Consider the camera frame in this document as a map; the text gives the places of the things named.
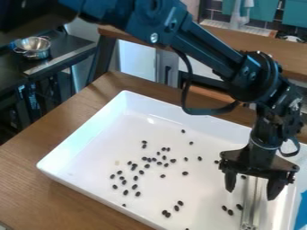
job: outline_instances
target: black wire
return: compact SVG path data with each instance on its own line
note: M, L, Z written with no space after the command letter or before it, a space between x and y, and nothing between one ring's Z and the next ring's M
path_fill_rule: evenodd
M181 97L181 106L182 109L189 115L219 115L223 114L226 112L232 111L234 108L236 108L240 103L235 101L231 104L228 104L224 106L223 108L219 109L196 109L196 108L187 108L187 98L189 94L189 88L192 85L192 80L193 80L193 68L191 63L189 62L189 59L187 55L185 55L183 52L174 49L174 51L178 54L178 56L182 59L182 61L186 64L187 69L188 69L188 79L183 87L182 91L182 97Z

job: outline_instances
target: metal bowl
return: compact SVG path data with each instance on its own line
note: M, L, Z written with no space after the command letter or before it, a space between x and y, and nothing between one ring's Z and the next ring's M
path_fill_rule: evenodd
M51 42L49 37L30 37L15 41L14 52L23 54L29 60L41 60L50 56Z

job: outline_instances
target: wooden table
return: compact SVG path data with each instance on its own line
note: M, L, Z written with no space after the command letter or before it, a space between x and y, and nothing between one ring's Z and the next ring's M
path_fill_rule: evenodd
M15 230L151 229L101 203L53 182L35 164L122 90L180 104L181 90L110 72L0 147L0 222ZM194 106L224 104L191 94ZM246 108L220 116L251 126ZM306 131L301 140L306 141Z
M290 79L307 82L307 45L286 40L273 39L239 31L230 31L203 26L220 40L237 50L263 51L273 56L284 69L284 75ZM99 34L106 37L127 40L142 45L148 44L112 26L100 26Z

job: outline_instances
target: white tray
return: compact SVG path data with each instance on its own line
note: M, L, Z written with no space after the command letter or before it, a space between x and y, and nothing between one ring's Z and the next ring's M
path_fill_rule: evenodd
M224 150L244 147L249 134L250 129L244 126L209 116L192 117L178 106L124 91L37 166L53 180L155 229L238 230L241 212L235 205L243 202L245 181L238 178L234 193L228 193L224 175L214 160L219 160L219 153ZM148 142L146 149L142 148L142 140ZM171 151L164 154L162 147L170 147ZM141 158L151 156L160 161L162 155L157 156L157 151L168 157L170 166L150 163L151 167L145 169ZM177 159L175 164L170 163L172 158ZM128 161L138 164L134 172L127 166ZM138 174L140 169L145 175ZM120 184L118 176L110 178L119 170L127 179L126 186ZM131 186L135 183L138 189L133 191ZM117 190L112 189L113 184L118 185ZM125 189L129 190L127 196L123 195ZM142 193L139 198L136 191ZM283 199L293 200L295 186L289 186L286 192L289 194ZM178 200L184 206L176 212L173 207ZM232 209L234 216L223 212L222 205ZM170 218L162 215L165 209L171 212ZM286 205L279 206L278 212L285 218L291 216L288 209ZM290 217L280 221L293 224Z

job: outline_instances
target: table leg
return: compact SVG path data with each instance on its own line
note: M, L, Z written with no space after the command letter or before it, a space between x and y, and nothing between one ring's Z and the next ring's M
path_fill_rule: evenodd
M112 59L116 41L117 39L105 36L100 37L86 85L109 71L110 61Z

